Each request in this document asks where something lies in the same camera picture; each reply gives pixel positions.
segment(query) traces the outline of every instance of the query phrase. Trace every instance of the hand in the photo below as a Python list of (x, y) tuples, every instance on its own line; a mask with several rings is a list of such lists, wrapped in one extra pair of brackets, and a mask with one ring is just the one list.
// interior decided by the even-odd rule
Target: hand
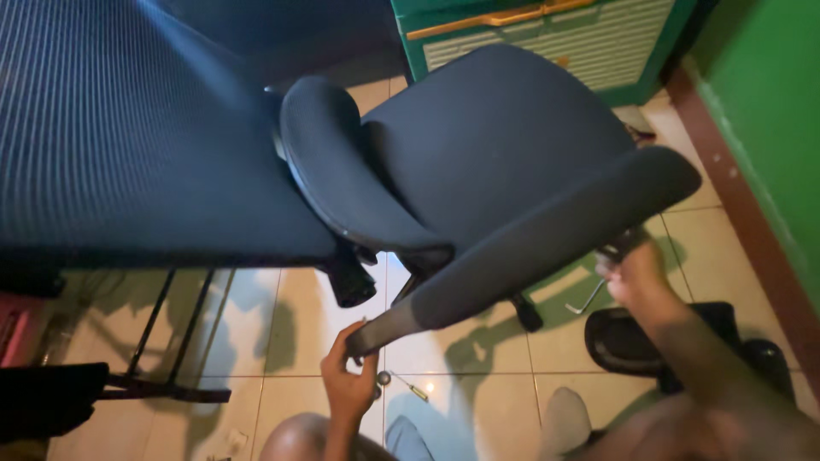
[(606, 279), (607, 290), (626, 308), (633, 308), (647, 294), (671, 290), (663, 270), (663, 254), (649, 239), (629, 252), (620, 265), (599, 256), (595, 271)]
[(348, 355), (344, 340), (363, 325), (364, 322), (356, 322), (340, 331), (327, 357), (321, 361), (321, 379), (325, 382), (330, 401), (330, 420), (355, 427), (373, 404), (376, 365), (379, 362), (378, 353), (368, 355), (364, 358), (361, 375), (347, 371)]

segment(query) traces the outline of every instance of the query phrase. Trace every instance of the screwdriver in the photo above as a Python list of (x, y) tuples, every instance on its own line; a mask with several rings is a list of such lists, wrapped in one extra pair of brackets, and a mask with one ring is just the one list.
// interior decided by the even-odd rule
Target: screwdriver
[(410, 384), (409, 382), (405, 381), (405, 380), (404, 380), (401, 376), (399, 376), (399, 375), (397, 375), (397, 374), (395, 374), (395, 373), (393, 373), (393, 372), (389, 372), (389, 373), (390, 373), (391, 375), (393, 375), (393, 376), (397, 377), (397, 378), (399, 379), (399, 381), (401, 381), (401, 382), (403, 382), (404, 384), (408, 385), (408, 387), (410, 388), (410, 391), (412, 391), (412, 392), (413, 392), (413, 394), (418, 395), (418, 398), (419, 398), (419, 399), (422, 399), (422, 400), (424, 400), (425, 402), (430, 401), (430, 398), (429, 398), (429, 397), (427, 397), (427, 394), (425, 394), (423, 390), (421, 390), (421, 389), (419, 389), (419, 388), (415, 387), (414, 385)]

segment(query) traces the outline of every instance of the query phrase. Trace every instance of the green cabinet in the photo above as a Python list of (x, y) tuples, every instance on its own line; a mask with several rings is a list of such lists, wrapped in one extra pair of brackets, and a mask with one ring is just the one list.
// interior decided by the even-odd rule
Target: green cabinet
[(509, 43), (565, 67), (611, 106), (645, 103), (695, 0), (393, 0), (414, 80)]

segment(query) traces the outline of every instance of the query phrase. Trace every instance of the knee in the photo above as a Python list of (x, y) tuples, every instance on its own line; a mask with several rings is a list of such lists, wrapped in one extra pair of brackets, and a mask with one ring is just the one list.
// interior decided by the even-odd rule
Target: knee
[(327, 418), (315, 413), (287, 418), (268, 436), (259, 459), (310, 459), (321, 455), (326, 426)]

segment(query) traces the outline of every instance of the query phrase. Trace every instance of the brown baseboard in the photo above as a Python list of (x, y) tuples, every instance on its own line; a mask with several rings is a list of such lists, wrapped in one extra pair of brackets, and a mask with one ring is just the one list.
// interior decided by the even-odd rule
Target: brown baseboard
[(760, 279), (814, 395), (820, 397), (820, 320), (706, 105), (683, 68), (667, 83), (740, 244)]

